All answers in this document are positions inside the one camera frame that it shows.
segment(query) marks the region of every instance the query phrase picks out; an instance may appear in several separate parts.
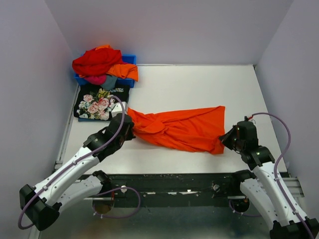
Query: white wall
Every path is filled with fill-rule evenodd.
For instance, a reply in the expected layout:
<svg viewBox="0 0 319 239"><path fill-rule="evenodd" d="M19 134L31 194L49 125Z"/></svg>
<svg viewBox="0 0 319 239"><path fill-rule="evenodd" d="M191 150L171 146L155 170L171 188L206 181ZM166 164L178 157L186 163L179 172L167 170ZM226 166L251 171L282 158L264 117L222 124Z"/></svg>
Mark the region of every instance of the white wall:
<svg viewBox="0 0 319 239"><path fill-rule="evenodd" d="M290 127L285 156L306 196L309 215L319 218L319 1L295 0L257 65L269 112ZM286 132L273 122L281 148Z"/></svg>
<svg viewBox="0 0 319 239"><path fill-rule="evenodd" d="M0 238L23 239L19 189L51 173L76 85L43 0L1 0L0 30Z"/></svg>
<svg viewBox="0 0 319 239"><path fill-rule="evenodd" d="M138 63L256 64L293 0L45 0L72 52Z"/></svg>

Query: blue plastic basket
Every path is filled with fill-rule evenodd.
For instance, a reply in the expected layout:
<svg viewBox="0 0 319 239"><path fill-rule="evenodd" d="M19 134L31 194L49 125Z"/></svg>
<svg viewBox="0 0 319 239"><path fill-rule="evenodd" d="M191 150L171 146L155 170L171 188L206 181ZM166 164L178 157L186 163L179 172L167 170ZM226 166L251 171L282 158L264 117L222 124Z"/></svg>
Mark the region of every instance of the blue plastic basket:
<svg viewBox="0 0 319 239"><path fill-rule="evenodd" d="M122 55L122 61L126 62L126 63L130 63L130 64L136 65L136 55L123 54ZM76 74L76 73L74 73L74 78L75 78L75 80L78 82L78 84L80 86L88 84L88 82L84 78L79 77L79 75ZM135 84L135 80L133 80L131 78L125 78L125 79L118 78L116 83L119 83L119 84L122 84L122 85L128 85L131 88L133 88L134 84Z"/></svg>

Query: white tabletop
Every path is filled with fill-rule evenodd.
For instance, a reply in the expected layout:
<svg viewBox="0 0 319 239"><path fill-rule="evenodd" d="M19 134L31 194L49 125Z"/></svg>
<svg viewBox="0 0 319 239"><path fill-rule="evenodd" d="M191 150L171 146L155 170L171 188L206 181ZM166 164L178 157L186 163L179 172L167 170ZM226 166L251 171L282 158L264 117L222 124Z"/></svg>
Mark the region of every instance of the white tabletop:
<svg viewBox="0 0 319 239"><path fill-rule="evenodd" d="M225 132L244 116L267 112L252 66L139 66L140 81L130 90L129 107L142 113L159 113L223 105ZM275 158L280 149L268 116L256 116L260 145ZM64 163L83 145L87 137L105 127L105 122L73 120ZM107 174L229 173L248 169L240 155L227 148L222 155L190 153L158 147L141 139L123 147L87 171ZM279 171L286 172L282 161Z"/></svg>

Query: screw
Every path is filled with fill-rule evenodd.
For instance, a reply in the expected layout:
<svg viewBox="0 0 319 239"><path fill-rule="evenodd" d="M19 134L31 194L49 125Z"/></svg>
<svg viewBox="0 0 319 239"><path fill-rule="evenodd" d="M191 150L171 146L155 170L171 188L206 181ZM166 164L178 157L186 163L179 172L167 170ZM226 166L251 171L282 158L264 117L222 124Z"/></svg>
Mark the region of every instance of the screw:
<svg viewBox="0 0 319 239"><path fill-rule="evenodd" d="M214 191L218 192L220 189L220 186L218 184L214 185L213 187Z"/></svg>

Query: pile of clothes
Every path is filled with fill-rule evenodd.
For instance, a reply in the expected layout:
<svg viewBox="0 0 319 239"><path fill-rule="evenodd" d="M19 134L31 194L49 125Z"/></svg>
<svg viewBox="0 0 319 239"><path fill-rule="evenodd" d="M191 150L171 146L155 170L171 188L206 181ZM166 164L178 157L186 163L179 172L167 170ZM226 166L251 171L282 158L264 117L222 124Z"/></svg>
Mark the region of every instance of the pile of clothes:
<svg viewBox="0 0 319 239"><path fill-rule="evenodd" d="M89 82L81 86L74 106L74 116L79 121L110 120L121 112L111 96L119 97L125 107L129 100L130 87L118 84L117 79L139 80L137 66L123 62L121 51L110 45L86 51L72 62L72 68Z"/></svg>

